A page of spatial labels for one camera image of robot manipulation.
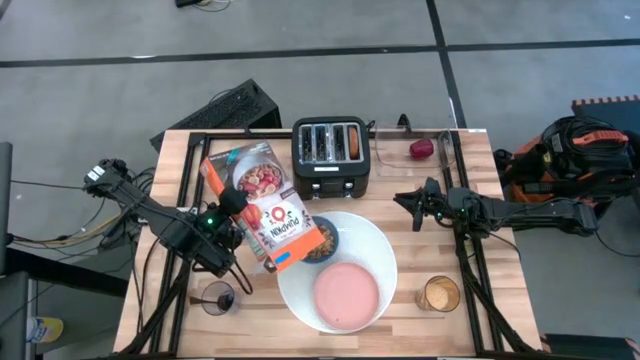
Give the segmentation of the black aluminium back rail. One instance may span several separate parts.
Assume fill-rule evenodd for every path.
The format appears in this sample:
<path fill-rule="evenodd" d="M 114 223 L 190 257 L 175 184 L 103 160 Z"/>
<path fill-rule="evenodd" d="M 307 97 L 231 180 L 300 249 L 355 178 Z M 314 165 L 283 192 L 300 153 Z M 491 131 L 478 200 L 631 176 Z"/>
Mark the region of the black aluminium back rail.
<path fill-rule="evenodd" d="M 287 140 L 290 141 L 292 138 L 291 132 L 241 132 L 241 133 L 231 133 L 231 132 L 208 132 L 204 134 L 204 137 L 210 140 L 220 139 L 220 140 Z"/>

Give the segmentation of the black box with orange corner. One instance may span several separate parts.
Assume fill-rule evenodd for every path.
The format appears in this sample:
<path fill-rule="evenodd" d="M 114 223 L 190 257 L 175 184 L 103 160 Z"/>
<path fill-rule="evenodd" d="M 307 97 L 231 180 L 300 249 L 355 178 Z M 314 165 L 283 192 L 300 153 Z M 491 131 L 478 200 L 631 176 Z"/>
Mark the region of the black box with orange corner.
<path fill-rule="evenodd" d="M 640 360 L 640 345 L 629 338 L 545 334 L 543 348 L 553 354 L 599 360 Z"/>

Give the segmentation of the orange and black vacuum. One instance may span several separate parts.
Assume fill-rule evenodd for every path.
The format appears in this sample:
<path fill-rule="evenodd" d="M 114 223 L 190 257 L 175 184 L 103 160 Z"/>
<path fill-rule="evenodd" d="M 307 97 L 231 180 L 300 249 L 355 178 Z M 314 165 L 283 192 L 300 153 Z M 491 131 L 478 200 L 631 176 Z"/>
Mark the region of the orange and black vacuum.
<path fill-rule="evenodd" d="M 591 116 L 560 118 L 518 151 L 493 156 L 516 202 L 570 198 L 600 219 L 614 200 L 640 189 L 640 135 Z"/>

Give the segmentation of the black four-slot toaster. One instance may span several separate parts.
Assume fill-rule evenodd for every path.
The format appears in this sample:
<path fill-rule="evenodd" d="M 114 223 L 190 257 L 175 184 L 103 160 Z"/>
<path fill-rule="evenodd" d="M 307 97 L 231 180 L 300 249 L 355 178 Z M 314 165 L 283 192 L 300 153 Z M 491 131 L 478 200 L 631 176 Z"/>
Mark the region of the black four-slot toaster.
<path fill-rule="evenodd" d="M 359 133 L 360 158 L 349 158 L 348 127 Z M 309 117 L 292 128 L 294 188 L 304 200 L 360 198 L 371 172 L 369 128 L 358 117 Z"/>

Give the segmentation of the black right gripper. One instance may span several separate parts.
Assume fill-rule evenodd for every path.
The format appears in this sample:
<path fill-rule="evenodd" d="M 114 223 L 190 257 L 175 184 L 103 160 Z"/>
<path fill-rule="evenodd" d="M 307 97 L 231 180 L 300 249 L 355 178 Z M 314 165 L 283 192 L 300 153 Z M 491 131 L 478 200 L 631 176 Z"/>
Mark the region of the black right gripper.
<path fill-rule="evenodd" d="M 415 203 L 412 215 L 412 231 L 421 230 L 424 214 L 431 215 L 443 228 L 453 228 L 455 216 L 442 195 L 439 182 L 428 177 L 425 184 L 413 192 L 396 193 L 396 203 Z"/>

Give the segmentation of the clear plastic container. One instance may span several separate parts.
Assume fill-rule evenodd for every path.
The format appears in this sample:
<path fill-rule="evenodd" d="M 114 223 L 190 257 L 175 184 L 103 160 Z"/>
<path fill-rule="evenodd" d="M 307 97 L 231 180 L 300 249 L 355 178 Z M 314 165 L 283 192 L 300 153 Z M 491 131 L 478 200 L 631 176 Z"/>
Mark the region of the clear plastic container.
<path fill-rule="evenodd" d="M 424 138 L 431 139 L 434 153 L 424 160 L 413 160 L 409 146 Z M 452 132 L 449 129 L 377 129 L 374 138 L 376 160 L 384 169 L 427 170 L 443 169 L 455 162 Z"/>

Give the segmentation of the white round woven placemat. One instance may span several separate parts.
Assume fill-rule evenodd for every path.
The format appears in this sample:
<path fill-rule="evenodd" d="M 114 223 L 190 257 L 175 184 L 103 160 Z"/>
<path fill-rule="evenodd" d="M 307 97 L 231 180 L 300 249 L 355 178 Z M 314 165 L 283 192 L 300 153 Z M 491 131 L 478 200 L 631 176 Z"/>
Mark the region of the white round woven placemat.
<path fill-rule="evenodd" d="M 278 274 L 280 294 L 289 310 L 309 327 L 331 334 L 354 333 L 357 331 L 334 329 L 319 317 L 313 295 L 317 277 L 327 267 L 343 262 L 360 265 L 373 276 L 380 299 L 377 312 L 366 328 L 378 320 L 391 304 L 398 282 L 395 254 L 386 235 L 366 218 L 343 211 L 324 212 L 319 216 L 332 222 L 338 230 L 337 251 L 324 262 L 310 264 L 299 261 Z"/>

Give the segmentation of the black computer tower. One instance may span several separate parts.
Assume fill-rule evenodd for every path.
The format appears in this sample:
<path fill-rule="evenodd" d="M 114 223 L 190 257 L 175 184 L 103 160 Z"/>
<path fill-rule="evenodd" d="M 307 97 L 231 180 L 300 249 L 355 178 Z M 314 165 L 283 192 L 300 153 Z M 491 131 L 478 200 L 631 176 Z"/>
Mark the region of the black computer tower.
<path fill-rule="evenodd" d="M 280 129 L 279 106 L 253 80 L 215 95 L 167 130 Z"/>

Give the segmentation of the black floor beam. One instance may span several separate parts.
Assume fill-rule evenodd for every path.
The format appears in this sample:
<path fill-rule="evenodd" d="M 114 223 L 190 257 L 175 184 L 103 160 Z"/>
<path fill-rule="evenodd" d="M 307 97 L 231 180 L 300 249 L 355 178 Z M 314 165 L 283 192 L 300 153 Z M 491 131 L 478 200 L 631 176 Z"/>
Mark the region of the black floor beam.
<path fill-rule="evenodd" d="M 0 275 L 18 272 L 34 280 L 122 298 L 128 289 L 127 280 L 8 248 L 0 255 Z"/>

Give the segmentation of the pink plate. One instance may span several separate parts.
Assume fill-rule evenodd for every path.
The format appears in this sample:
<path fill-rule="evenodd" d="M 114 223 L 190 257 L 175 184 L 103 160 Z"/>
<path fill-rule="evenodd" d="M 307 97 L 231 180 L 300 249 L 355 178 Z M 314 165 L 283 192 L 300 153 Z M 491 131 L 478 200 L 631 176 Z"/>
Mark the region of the pink plate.
<path fill-rule="evenodd" d="M 378 285 L 373 276 L 354 263 L 337 263 L 317 277 L 314 305 L 319 317 L 330 327 L 354 332 L 368 325 L 379 304 Z"/>

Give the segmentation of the yellow and white object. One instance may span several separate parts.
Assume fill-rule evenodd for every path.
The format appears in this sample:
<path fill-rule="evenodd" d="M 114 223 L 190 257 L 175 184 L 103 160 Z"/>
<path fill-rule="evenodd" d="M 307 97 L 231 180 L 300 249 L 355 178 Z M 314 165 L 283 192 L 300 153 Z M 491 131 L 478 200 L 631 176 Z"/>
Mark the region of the yellow and white object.
<path fill-rule="evenodd" d="M 64 330 L 59 318 L 29 316 L 26 320 L 26 342 L 31 344 L 56 341 Z"/>

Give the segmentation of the orange pumpkin cereal box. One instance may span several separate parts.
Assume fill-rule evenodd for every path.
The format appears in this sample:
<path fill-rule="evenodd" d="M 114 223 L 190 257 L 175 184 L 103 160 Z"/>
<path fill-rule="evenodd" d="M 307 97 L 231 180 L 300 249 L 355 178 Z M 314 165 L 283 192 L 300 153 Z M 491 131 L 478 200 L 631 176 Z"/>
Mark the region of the orange pumpkin cereal box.
<path fill-rule="evenodd" d="M 283 271 L 325 242 L 267 142 L 209 155 L 200 173 L 221 204 L 231 195 L 244 197 L 232 219 L 268 271 Z"/>

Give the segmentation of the black foam mat orange edge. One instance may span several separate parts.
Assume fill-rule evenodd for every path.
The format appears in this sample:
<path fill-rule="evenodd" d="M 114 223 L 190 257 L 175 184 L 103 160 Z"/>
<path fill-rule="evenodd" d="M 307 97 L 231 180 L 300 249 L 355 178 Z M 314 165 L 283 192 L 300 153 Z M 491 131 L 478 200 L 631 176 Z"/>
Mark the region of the black foam mat orange edge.
<path fill-rule="evenodd" d="M 574 100 L 571 109 L 576 116 L 598 118 L 620 130 L 640 134 L 639 95 Z"/>

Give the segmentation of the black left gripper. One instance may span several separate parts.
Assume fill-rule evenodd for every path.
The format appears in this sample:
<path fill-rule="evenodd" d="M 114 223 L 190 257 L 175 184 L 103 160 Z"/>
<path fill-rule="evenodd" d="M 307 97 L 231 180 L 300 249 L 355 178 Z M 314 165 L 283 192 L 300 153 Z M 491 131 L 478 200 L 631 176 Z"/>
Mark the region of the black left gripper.
<path fill-rule="evenodd" d="M 199 215 L 199 231 L 206 238 L 199 263 L 218 278 L 236 263 L 235 250 L 241 245 L 244 232 L 235 226 L 230 215 L 240 214 L 248 206 L 247 195 L 245 191 L 225 187 L 218 195 L 220 207 L 208 204 Z"/>

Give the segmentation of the amber drinking glass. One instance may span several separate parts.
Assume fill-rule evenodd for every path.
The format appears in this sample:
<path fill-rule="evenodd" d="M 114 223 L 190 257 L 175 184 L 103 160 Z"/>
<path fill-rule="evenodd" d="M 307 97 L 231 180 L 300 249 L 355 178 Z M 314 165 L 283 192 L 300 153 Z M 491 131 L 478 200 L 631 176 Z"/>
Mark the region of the amber drinking glass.
<path fill-rule="evenodd" d="M 428 280 L 415 294 L 414 301 L 422 310 L 451 312 L 460 303 L 460 290 L 446 276 L 435 276 Z"/>

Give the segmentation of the purple tinted drinking glass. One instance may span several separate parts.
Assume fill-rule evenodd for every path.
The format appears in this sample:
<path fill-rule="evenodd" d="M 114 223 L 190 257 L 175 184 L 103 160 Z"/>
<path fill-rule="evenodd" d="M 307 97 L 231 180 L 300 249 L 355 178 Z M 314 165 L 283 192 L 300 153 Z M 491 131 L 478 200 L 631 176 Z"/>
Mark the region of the purple tinted drinking glass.
<path fill-rule="evenodd" d="M 206 300 L 217 300 L 220 295 L 232 295 L 234 297 L 234 302 L 233 302 L 233 305 L 234 305 L 236 300 L 235 291 L 230 284 L 223 281 L 216 281 L 208 285 L 204 289 L 201 298 Z M 228 311 L 222 312 L 215 305 L 202 304 L 201 306 L 203 307 L 206 313 L 212 316 L 221 316 L 231 310 L 230 308 Z"/>

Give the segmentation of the blue bowl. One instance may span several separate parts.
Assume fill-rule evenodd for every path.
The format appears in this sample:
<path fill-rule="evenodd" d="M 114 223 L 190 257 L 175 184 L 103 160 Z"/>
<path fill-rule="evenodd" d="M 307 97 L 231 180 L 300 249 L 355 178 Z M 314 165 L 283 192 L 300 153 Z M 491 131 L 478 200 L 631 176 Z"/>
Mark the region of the blue bowl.
<path fill-rule="evenodd" d="M 322 257 L 322 258 L 317 259 L 317 260 L 306 260 L 307 256 L 303 259 L 303 262 L 305 262 L 305 263 L 315 264 L 315 263 L 324 262 L 324 261 L 328 260 L 329 258 L 331 258 L 335 254 L 335 252 L 337 251 L 337 248 L 338 248 L 338 244 L 339 244 L 339 233 L 338 233 L 338 230 L 336 229 L 336 227 L 334 226 L 334 224 L 332 222 L 330 222 L 329 220 L 327 220 L 326 218 L 321 217 L 321 216 L 313 216 L 312 219 L 314 220 L 314 222 L 315 222 L 316 226 L 318 227 L 318 229 L 319 229 L 320 225 L 326 225 L 327 227 L 329 227 L 331 229 L 332 234 L 335 237 L 334 250 L 328 256 Z"/>

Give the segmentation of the red apple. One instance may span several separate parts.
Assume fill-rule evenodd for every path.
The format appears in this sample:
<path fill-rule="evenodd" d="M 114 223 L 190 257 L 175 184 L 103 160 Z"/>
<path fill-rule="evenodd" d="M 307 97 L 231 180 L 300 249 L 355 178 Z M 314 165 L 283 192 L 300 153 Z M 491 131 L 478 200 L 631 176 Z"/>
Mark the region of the red apple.
<path fill-rule="evenodd" d="M 434 144 L 431 139 L 424 138 L 413 142 L 409 146 L 409 154 L 413 160 L 424 160 L 434 153 Z"/>

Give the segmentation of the grey vertical panel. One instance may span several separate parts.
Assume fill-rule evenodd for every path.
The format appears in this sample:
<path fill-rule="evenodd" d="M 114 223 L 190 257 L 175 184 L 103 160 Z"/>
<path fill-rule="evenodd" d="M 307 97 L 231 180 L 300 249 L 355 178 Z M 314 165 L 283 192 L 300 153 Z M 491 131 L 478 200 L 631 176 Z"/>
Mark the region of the grey vertical panel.
<path fill-rule="evenodd" d="M 0 142 L 0 275 L 6 268 L 13 145 Z"/>

